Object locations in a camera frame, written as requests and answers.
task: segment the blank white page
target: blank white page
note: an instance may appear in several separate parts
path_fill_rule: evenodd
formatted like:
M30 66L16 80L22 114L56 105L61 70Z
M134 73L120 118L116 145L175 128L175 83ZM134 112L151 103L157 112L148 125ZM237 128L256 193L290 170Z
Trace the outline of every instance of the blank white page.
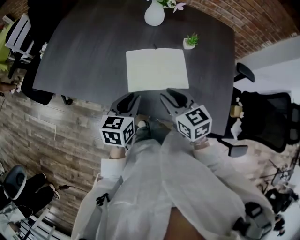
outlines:
M188 89L188 75L181 49L159 48L126 52L128 91Z

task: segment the white cube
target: white cube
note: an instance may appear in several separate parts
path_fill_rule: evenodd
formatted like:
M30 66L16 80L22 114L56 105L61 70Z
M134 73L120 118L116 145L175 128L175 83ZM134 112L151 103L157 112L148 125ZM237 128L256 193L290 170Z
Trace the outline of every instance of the white cube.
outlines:
M100 133L104 144L125 147L135 134L135 119L105 115L100 122Z
M192 142L211 132L212 119L204 105L176 117L177 130Z

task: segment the black clip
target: black clip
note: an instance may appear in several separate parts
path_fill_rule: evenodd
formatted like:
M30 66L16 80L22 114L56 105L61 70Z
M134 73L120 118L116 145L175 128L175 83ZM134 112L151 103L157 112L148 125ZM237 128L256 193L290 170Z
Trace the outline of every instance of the black clip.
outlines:
M109 197L108 197L108 193L104 193L103 195L102 195L102 197L98 197L97 199L96 199L96 203L97 203L97 205L98 206L103 206L103 203L104 203L104 199L107 199L107 202L109 203L110 202L110 200L109 200Z

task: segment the white vase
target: white vase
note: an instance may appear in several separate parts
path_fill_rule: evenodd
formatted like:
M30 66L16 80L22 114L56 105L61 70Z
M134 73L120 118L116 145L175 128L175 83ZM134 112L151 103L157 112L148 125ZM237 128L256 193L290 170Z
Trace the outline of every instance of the white vase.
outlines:
M183 48L184 49L190 50L190 49L193 49L194 47L196 47L196 45L189 45L187 43L187 40L188 40L187 38L183 39Z
M152 0L150 7L145 12L145 21L150 26L160 25L165 18L163 5L156 0Z

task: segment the dark wooden table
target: dark wooden table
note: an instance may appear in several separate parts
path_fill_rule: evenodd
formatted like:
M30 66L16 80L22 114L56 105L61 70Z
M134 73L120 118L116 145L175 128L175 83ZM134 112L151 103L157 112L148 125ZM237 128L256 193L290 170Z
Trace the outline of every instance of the dark wooden table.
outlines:
M213 118L212 132L225 132L234 77L234 32L192 7L165 10L157 27L146 24L146 0L82 0L58 25L37 71L33 87L99 104L128 93L126 51L183 49L193 32L199 43L184 50L189 92ZM139 113L170 120L161 91L141 92Z

